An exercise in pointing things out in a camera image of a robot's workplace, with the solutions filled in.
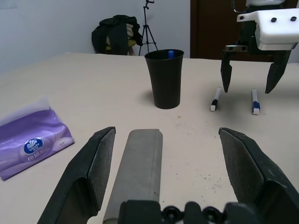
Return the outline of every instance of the white marker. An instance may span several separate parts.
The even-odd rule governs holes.
[[[259,115],[261,107],[257,100],[257,91],[253,89],[252,91],[252,114]]]
[[[211,104],[211,107],[210,107],[210,111],[214,112],[217,110],[217,103],[218,103],[218,99],[219,99],[219,96],[220,96],[220,91],[221,91],[221,88],[218,87],[217,88],[217,91],[216,91],[216,95],[214,97],[214,100]]]

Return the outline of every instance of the white wall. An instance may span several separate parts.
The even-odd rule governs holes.
[[[93,53],[91,32],[119,0],[17,0],[0,10],[0,73],[64,52]]]
[[[144,25],[143,6],[145,0],[122,1],[119,14],[135,16],[139,23],[139,33],[142,34]],[[157,42],[158,49],[180,49],[184,57],[190,57],[190,1],[189,0],[155,0],[148,4],[146,10],[147,22]],[[150,51],[156,50],[151,44]],[[139,46],[134,47],[138,55]],[[141,55],[147,53],[147,46],[142,47]]]
[[[0,73],[64,52],[93,53],[91,32],[116,14],[135,16],[140,33],[143,29],[145,0],[16,1],[17,8],[0,10]],[[189,57],[190,2],[156,0],[149,7],[148,23],[158,48],[181,49]],[[138,54],[139,46],[134,50]]]
[[[299,44],[297,44],[296,48],[292,50],[289,63],[299,63]]]

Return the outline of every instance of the black bag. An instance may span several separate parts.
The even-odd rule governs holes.
[[[126,15],[115,15],[113,18],[105,19],[92,32],[93,48],[97,54],[106,54],[106,38],[109,37],[111,53],[114,55],[128,54],[127,25],[133,25],[133,37],[136,43],[142,45],[142,36],[138,32],[140,26],[135,17]]]

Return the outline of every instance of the vinda logo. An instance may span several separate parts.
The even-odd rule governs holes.
[[[24,146],[24,152],[27,154],[32,154],[42,146],[43,146],[42,140],[38,138],[30,139],[29,141],[26,142]]]

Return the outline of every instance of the marker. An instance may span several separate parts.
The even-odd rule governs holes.
[[[217,103],[218,103],[218,99],[219,99],[219,96],[220,96],[220,91],[221,91],[221,88],[218,87],[217,88],[217,91],[216,91],[216,95],[214,97],[214,100],[211,104],[211,107],[210,107],[210,111],[214,112],[217,110]]]
[[[169,50],[169,51],[168,51],[168,58],[169,58],[169,59],[174,58],[174,52],[173,52],[173,50]]]
[[[261,107],[257,100],[257,91],[253,89],[252,91],[252,114],[259,115]]]

